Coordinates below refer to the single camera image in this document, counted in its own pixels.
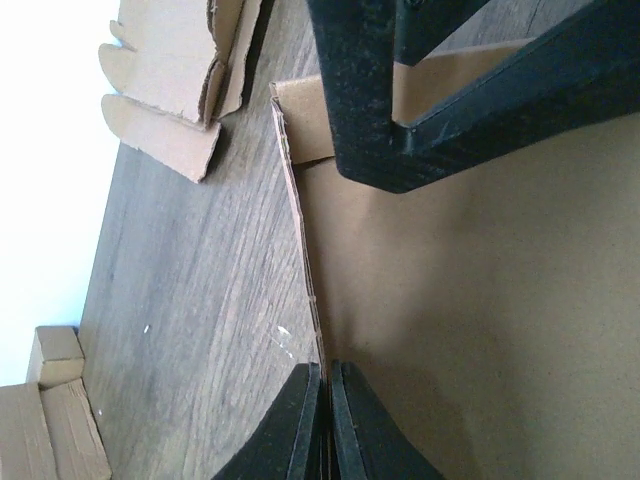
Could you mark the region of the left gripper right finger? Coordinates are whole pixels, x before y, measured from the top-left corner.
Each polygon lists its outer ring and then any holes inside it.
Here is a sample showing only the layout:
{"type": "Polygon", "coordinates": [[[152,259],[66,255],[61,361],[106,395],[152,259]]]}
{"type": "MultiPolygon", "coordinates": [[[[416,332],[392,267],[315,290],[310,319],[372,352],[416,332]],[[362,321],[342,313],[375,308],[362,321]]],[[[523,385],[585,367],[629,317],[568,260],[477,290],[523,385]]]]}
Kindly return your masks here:
{"type": "Polygon", "coordinates": [[[402,433],[357,365],[333,361],[330,392],[340,479],[443,477],[402,433]]]}

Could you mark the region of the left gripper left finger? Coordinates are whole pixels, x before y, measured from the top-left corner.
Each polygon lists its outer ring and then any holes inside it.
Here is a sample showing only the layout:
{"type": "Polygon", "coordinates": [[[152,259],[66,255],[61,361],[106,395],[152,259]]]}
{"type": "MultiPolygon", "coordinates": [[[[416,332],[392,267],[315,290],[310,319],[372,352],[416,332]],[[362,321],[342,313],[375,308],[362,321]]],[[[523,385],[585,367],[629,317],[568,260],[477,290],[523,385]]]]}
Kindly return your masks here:
{"type": "Polygon", "coordinates": [[[258,427],[217,479],[320,479],[323,393],[320,366],[296,365],[258,427]]]}

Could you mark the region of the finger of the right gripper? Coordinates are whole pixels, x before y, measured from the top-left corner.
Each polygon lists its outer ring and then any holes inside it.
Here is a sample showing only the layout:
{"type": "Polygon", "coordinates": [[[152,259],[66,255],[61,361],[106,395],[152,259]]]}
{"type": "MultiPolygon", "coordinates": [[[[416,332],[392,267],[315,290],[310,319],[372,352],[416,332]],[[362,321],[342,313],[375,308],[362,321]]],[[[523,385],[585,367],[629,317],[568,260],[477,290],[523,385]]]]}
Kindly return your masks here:
{"type": "Polygon", "coordinates": [[[437,180],[494,158],[442,125],[392,119],[394,64],[414,66],[483,7],[481,1],[308,4],[339,173],[350,180],[437,180]]]}
{"type": "Polygon", "coordinates": [[[638,110],[639,4],[593,1],[403,128],[394,190],[638,110]]]}

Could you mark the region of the brown cardboard box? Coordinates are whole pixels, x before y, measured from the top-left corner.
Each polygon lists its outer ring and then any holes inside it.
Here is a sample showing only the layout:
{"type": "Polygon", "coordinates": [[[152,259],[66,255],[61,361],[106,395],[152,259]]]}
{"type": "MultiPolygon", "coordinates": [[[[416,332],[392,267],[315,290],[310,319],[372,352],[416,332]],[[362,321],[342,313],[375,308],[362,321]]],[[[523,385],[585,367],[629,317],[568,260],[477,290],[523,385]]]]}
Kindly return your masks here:
{"type": "Polygon", "coordinates": [[[639,118],[405,194],[342,177],[321,79],[272,111],[325,363],[448,479],[639,475],[639,118]]]}

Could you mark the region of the large folded cardboard box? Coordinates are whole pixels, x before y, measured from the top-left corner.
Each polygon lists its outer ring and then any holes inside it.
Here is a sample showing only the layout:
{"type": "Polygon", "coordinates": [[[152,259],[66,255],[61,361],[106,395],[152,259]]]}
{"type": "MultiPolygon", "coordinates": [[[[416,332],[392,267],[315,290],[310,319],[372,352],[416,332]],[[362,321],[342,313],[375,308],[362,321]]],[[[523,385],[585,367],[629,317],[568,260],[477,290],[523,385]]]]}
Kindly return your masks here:
{"type": "Polygon", "coordinates": [[[112,477],[80,379],[43,391],[36,383],[1,388],[1,477],[112,477]]]}

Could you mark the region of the folded cardboard box middle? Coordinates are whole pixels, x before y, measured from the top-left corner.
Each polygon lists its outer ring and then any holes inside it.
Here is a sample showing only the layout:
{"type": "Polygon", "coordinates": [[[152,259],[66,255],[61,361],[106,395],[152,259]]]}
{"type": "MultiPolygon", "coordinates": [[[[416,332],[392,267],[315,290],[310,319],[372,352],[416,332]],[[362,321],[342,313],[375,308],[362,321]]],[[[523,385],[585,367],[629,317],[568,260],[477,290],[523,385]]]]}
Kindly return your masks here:
{"type": "Polygon", "coordinates": [[[46,390],[80,379],[84,361],[72,326],[39,326],[34,332],[26,382],[46,390]]]}

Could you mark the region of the stack of flat cardboard blanks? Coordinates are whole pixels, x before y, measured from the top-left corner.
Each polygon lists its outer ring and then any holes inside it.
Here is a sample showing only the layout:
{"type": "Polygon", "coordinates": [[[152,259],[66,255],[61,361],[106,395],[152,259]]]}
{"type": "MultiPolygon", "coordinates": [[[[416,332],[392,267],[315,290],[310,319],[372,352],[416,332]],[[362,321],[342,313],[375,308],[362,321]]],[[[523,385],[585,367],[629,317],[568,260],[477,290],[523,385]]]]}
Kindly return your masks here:
{"type": "Polygon", "coordinates": [[[123,1],[99,62],[114,93],[104,120],[125,145],[188,180],[207,175],[221,118],[243,103],[246,62],[261,4],[123,1]]]}

